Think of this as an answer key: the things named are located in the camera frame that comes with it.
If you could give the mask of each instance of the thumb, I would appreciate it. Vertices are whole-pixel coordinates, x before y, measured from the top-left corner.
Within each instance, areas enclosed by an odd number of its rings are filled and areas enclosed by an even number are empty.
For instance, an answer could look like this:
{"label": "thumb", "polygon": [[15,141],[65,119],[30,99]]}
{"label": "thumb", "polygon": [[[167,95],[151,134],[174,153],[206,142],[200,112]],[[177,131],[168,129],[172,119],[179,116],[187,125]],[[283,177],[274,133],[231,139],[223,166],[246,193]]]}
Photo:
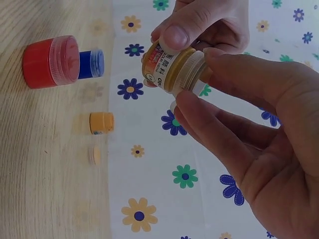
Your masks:
{"label": "thumb", "polygon": [[225,16],[226,4],[218,3],[195,0],[174,12],[161,29],[161,47],[170,54],[189,47],[210,25]]}

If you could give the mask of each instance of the orange paint jar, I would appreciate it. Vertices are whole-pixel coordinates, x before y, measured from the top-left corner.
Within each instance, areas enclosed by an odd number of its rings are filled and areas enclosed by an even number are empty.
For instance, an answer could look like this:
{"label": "orange paint jar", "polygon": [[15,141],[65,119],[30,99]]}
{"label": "orange paint jar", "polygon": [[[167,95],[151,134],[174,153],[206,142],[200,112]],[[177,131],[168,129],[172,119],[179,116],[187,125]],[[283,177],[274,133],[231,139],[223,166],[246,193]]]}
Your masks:
{"label": "orange paint jar", "polygon": [[33,89],[76,82],[80,70],[76,39],[60,36],[28,45],[23,54],[22,68],[25,82]]}
{"label": "orange paint jar", "polygon": [[90,114],[90,128],[92,134],[106,134],[114,130],[114,116],[112,113],[94,112]]}

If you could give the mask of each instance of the wooden table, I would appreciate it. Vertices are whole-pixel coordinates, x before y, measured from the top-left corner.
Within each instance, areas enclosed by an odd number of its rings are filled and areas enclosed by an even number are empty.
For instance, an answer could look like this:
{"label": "wooden table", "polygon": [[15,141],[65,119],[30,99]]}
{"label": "wooden table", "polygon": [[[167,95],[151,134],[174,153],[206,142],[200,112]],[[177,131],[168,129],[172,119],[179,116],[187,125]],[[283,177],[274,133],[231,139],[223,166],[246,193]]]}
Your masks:
{"label": "wooden table", "polygon": [[[87,131],[89,113],[108,110],[110,2],[0,0],[0,239],[111,238],[107,137]],[[69,34],[81,51],[104,50],[105,76],[29,89],[25,47]],[[94,145],[100,166],[88,161]]]}

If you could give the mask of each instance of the small paint jar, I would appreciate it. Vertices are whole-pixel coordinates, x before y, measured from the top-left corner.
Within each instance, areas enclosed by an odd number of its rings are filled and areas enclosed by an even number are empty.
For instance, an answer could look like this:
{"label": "small paint jar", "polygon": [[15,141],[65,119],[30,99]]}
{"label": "small paint jar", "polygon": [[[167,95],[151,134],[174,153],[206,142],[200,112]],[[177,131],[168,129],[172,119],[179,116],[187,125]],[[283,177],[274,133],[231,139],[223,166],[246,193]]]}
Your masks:
{"label": "small paint jar", "polygon": [[60,36],[28,45],[23,54],[25,82],[39,89],[72,84],[80,70],[79,47],[73,36]]}
{"label": "small paint jar", "polygon": [[90,129],[92,134],[106,134],[114,130],[112,113],[94,112],[90,114]]}
{"label": "small paint jar", "polygon": [[201,80],[210,76],[210,69],[205,63],[203,52],[189,47],[170,55],[156,41],[143,56],[142,74],[175,97],[182,90],[192,91],[199,96],[206,85]]}
{"label": "small paint jar", "polygon": [[100,49],[80,52],[79,79],[96,78],[104,75],[104,54]]}

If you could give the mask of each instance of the white lid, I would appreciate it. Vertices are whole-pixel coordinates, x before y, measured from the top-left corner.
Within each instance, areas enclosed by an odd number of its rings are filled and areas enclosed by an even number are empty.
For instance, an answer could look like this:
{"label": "white lid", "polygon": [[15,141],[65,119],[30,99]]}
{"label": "white lid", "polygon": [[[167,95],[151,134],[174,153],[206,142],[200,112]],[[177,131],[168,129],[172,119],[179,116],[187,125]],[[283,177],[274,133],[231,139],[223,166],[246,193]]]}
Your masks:
{"label": "white lid", "polygon": [[179,71],[172,90],[174,97],[176,97],[183,89],[191,90],[194,94],[199,96],[200,92],[205,87],[205,83],[199,80],[205,66],[204,53],[195,51]]}

